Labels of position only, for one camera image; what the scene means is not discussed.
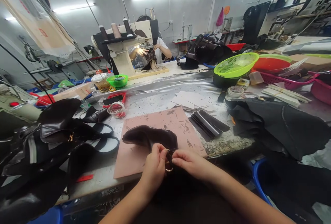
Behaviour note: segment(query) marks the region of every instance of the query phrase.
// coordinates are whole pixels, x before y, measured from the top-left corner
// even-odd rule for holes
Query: ceiling light
[[[16,21],[16,18],[15,17],[7,17],[6,20],[7,21]]]
[[[87,8],[88,6],[89,5],[87,3],[84,3],[84,4],[71,5],[71,6],[54,9],[53,11],[57,14],[62,14],[74,9]]]

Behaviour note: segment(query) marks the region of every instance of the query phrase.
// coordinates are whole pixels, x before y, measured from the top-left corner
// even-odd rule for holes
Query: pink plastic basket
[[[278,77],[269,73],[265,73],[265,72],[260,72],[262,75],[262,78],[264,80],[265,83],[267,84],[273,84],[273,83],[280,83],[280,82],[284,82],[285,83],[285,88],[288,90],[295,90],[303,85],[306,84],[310,84],[312,82],[315,81],[315,77],[317,77],[318,74],[316,74],[315,72],[311,72],[309,71],[308,74],[309,75],[315,75],[314,78],[312,78],[311,80],[308,80],[307,82],[296,82],[296,81],[292,81],[289,79],[285,79],[282,77]]]
[[[311,86],[310,92],[318,100],[331,105],[331,86],[324,83],[319,79],[315,79],[315,82]]]

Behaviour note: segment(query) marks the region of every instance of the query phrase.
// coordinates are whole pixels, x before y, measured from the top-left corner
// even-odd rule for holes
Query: white shirt
[[[168,47],[166,46],[166,44],[164,43],[163,39],[161,39],[160,37],[158,37],[158,40],[156,42],[156,44],[160,44],[161,46],[163,46],[164,48]],[[156,56],[156,63],[157,64],[161,64],[162,62],[162,56],[161,56],[161,50],[160,49],[156,49],[155,50],[155,56]]]

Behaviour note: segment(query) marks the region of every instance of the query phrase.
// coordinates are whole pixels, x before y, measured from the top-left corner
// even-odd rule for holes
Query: red clip
[[[81,176],[80,178],[77,179],[76,183],[91,180],[93,177],[94,175]]]

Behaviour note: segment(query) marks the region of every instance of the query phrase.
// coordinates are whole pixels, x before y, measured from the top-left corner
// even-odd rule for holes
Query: cutting mat
[[[207,157],[207,153],[182,107],[145,114],[124,121],[114,179],[137,174],[143,170],[146,157],[149,154],[148,148],[122,142],[123,135],[139,125],[171,130],[177,135],[179,149],[193,150],[199,155]]]

